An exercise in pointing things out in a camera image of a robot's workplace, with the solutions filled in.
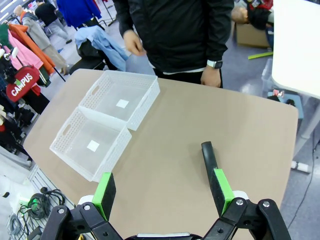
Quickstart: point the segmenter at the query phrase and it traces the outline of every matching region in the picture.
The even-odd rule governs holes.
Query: black jacket
[[[234,0],[113,0],[120,33],[135,26],[162,72],[203,68],[227,50]]]

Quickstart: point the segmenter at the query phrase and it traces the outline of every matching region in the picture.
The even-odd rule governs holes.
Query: white plastic basket
[[[111,172],[128,145],[126,122],[77,107],[56,135],[50,150],[88,181]]]
[[[157,76],[107,70],[79,105],[123,120],[136,131],[159,93]]]

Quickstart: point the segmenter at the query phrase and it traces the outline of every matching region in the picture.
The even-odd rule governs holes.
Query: smartwatch
[[[208,61],[206,62],[206,64],[207,64],[208,66],[214,68],[214,69],[220,69],[220,68],[222,68],[223,62],[222,62],[222,61],[210,61],[210,60],[208,60]]]

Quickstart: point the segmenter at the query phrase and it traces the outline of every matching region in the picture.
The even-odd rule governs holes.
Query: pink jacket
[[[41,66],[44,64],[40,58],[35,55],[31,50],[29,50],[26,46],[24,46],[19,40],[14,38],[11,32],[8,30],[9,33],[9,42],[13,47],[17,47],[19,49],[17,57],[23,63],[24,66],[33,65],[36,69],[40,69]],[[12,65],[15,69],[19,70],[22,65],[17,58],[13,58],[10,56],[10,60]]]

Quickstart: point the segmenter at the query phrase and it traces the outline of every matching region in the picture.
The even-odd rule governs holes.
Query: table
[[[273,80],[282,88],[320,99],[320,5],[305,0],[277,0],[274,9]],[[320,105],[298,136],[294,155],[319,121]]]
[[[79,69],[52,99],[24,147],[49,179],[77,203],[93,194],[88,182],[49,146],[103,72]],[[293,157],[295,107],[239,92],[159,79],[161,93],[116,164],[110,222],[123,238],[137,233],[204,236],[218,218],[201,143],[211,141],[233,190],[280,206]],[[248,238],[240,230],[234,239]]]

